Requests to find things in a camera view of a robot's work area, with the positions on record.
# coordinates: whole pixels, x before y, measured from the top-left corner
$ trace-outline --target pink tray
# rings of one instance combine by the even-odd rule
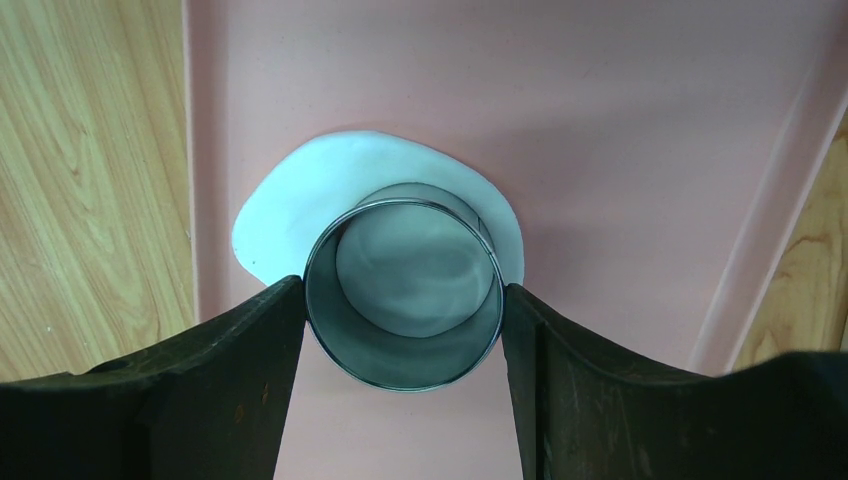
[[[726,372],[848,102],[844,0],[184,7],[199,320],[262,288],[230,232],[263,177],[313,136],[374,129],[495,183],[525,286],[561,313]],[[444,393],[392,396],[307,335],[280,471],[518,478],[500,357]]]

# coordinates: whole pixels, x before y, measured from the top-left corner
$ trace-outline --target wooden surface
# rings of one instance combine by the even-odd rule
[[[191,325],[181,41],[176,0],[0,0],[0,381]],[[842,339],[841,135],[738,366]]]
[[[737,369],[788,350],[848,349],[848,116],[843,118]]]

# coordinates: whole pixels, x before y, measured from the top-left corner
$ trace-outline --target metal rim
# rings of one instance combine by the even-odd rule
[[[485,350],[483,350],[482,354],[480,355],[480,358],[478,358],[477,361],[474,362],[471,366],[469,366],[463,372],[455,375],[453,378],[445,380],[444,382],[439,383],[437,385],[430,385],[430,386],[416,387],[416,388],[393,387],[393,386],[382,385],[382,384],[377,383],[377,382],[371,382],[371,381],[368,381],[364,378],[361,378],[359,375],[352,372],[346,365],[344,365],[338,359],[338,357],[336,357],[330,351],[330,349],[327,347],[327,345],[321,339],[321,335],[317,332],[317,329],[315,328],[315,326],[312,325],[312,323],[313,323],[312,322],[312,305],[311,305],[311,302],[310,302],[310,299],[309,299],[309,281],[308,281],[308,279],[309,279],[309,271],[312,269],[312,263],[315,259],[315,256],[318,254],[318,252],[321,250],[321,248],[324,247],[324,245],[327,243],[327,241],[330,239],[330,237],[335,235],[336,232],[338,231],[338,229],[340,227],[342,227],[344,224],[346,224],[348,221],[350,221],[351,219],[353,219],[354,217],[356,217],[357,215],[359,215],[361,213],[367,212],[369,210],[374,210],[374,209],[377,209],[377,208],[380,208],[380,207],[389,206],[389,205],[407,205],[407,206],[413,206],[413,207],[430,208],[430,209],[439,211],[439,212],[451,217],[456,222],[458,222],[460,225],[465,227],[465,229],[468,230],[468,232],[471,233],[471,235],[473,235],[475,239],[477,239],[477,241],[480,243],[480,246],[483,247],[483,250],[485,250],[486,255],[489,257],[489,261],[492,263],[492,269],[494,270],[495,276],[497,277],[497,281],[498,281],[498,289],[497,289],[498,323],[497,323],[497,326],[495,328],[495,332],[492,335],[492,338],[489,340],[489,344],[486,346]],[[450,208],[448,208],[448,207],[446,207],[446,206],[444,206],[440,203],[433,202],[433,201],[426,200],[426,199],[414,198],[414,197],[386,198],[386,199],[381,199],[381,200],[375,200],[373,202],[368,202],[368,203],[365,203],[365,204],[362,204],[362,205],[357,205],[356,207],[354,207],[354,208],[348,210],[347,212],[343,213],[341,216],[339,216],[337,219],[335,219],[333,221],[333,223],[331,223],[329,226],[327,226],[327,228],[325,228],[323,232],[321,232],[321,235],[318,237],[318,240],[316,240],[315,244],[312,246],[312,250],[309,252],[309,257],[306,260],[306,267],[304,268],[304,271],[303,271],[303,285],[304,285],[304,296],[306,297],[306,320],[307,320],[307,322],[310,323],[310,325],[311,325],[310,330],[312,330],[312,336],[315,338],[315,340],[321,346],[321,350],[324,351],[324,353],[330,358],[330,360],[333,361],[334,364],[336,364],[339,368],[344,370],[345,373],[347,373],[349,376],[353,377],[354,379],[358,380],[361,383],[364,383],[365,385],[375,387],[375,388],[379,388],[381,390],[386,390],[386,391],[391,391],[391,392],[401,392],[401,393],[419,393],[419,392],[428,392],[428,391],[432,391],[432,390],[437,390],[439,388],[446,387],[446,386],[448,386],[452,383],[455,383],[456,381],[460,380],[461,378],[463,378],[466,375],[473,372],[477,367],[480,366],[481,363],[483,363],[483,360],[485,360],[489,356],[489,353],[491,353],[492,349],[495,347],[495,344],[497,343],[498,338],[500,338],[501,330],[503,329],[504,300],[505,300],[505,298],[504,298],[505,295],[504,295],[503,274],[501,273],[501,267],[500,267],[500,264],[498,263],[498,257],[495,254],[495,250],[494,250],[493,246],[490,245],[489,242],[485,238],[483,238],[483,236],[480,232],[478,232],[472,225],[470,225],[468,222],[466,222],[464,219],[462,219],[462,217],[460,217],[456,212],[454,212]]]

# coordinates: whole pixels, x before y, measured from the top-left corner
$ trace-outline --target white fondant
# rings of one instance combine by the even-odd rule
[[[363,317],[416,338],[470,318],[495,278],[486,250],[465,226],[414,205],[355,217],[339,242],[336,270],[345,297]]]
[[[288,155],[245,202],[233,252],[265,285],[303,275],[318,237],[375,191],[425,183],[456,195],[489,230],[504,282],[524,280],[524,245],[506,198],[482,175],[427,146],[374,131],[316,137]]]

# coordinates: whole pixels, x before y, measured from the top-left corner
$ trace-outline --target wooden table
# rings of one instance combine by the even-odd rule
[[[0,0],[0,381],[191,326],[181,33],[177,0]],[[846,132],[739,367],[842,341]]]

